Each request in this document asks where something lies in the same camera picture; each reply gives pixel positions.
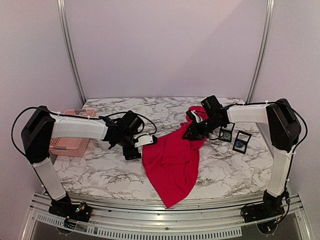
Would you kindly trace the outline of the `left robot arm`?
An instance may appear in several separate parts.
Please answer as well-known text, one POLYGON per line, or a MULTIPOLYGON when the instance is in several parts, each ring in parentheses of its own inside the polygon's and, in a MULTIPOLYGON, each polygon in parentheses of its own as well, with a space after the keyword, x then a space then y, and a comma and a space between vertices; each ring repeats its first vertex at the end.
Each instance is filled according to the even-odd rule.
POLYGON ((20 135, 23 148, 19 148, 13 138, 11 141, 31 164, 45 191, 55 202, 55 209, 63 217, 74 213, 74 205, 53 167, 50 154, 82 156, 85 148, 81 146, 81 141, 97 140, 109 143, 110 148, 121 146, 126 160, 141 156, 135 135, 144 130, 145 123, 130 110, 114 119, 113 114, 96 117, 60 114, 41 105, 28 107, 18 116, 30 110, 33 114, 20 135))

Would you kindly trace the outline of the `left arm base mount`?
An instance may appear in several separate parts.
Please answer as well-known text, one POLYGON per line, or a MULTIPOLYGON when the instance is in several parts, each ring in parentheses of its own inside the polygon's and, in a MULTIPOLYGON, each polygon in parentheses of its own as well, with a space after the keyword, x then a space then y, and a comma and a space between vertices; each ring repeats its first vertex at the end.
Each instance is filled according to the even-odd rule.
POLYGON ((88 223, 92 211, 92 207, 84 201, 79 204, 55 201, 51 203, 48 210, 50 214, 64 218, 63 226, 71 230, 76 228, 77 222, 88 223))

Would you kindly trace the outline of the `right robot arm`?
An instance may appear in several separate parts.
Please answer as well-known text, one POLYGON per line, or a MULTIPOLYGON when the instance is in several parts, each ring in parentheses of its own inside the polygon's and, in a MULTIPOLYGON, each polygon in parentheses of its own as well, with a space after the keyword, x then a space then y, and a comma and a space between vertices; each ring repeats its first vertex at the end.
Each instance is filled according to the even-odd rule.
POLYGON ((273 165, 267 189, 263 194, 263 202, 258 213, 262 218, 269 218, 278 210, 278 204, 285 196, 292 160, 305 123, 301 115, 295 111, 289 101, 280 98, 276 101, 234 103, 222 106, 212 95, 201 102, 207 119, 198 116, 192 110, 187 111, 191 124, 182 138, 199 141, 208 137, 215 129, 228 124, 256 123, 269 127, 269 136, 273 147, 273 165))

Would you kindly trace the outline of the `red t-shirt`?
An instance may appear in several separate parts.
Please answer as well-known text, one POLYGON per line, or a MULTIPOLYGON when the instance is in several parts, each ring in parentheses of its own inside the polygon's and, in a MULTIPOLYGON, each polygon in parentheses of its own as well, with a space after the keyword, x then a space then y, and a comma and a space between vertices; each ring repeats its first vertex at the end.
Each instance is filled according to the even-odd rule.
POLYGON ((206 140, 183 139, 191 122, 186 116, 179 129, 142 148, 146 176, 166 208, 185 199, 198 179, 200 149, 206 140))

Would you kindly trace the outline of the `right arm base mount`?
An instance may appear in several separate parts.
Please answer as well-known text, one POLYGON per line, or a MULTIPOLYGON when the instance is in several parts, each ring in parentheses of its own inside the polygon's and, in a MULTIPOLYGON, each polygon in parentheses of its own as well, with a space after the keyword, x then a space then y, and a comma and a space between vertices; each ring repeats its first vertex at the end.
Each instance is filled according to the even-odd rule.
POLYGON ((278 224, 287 216, 282 200, 263 200, 259 204, 246 204, 240 210, 245 223, 258 222, 257 229, 264 235, 272 235, 278 224))

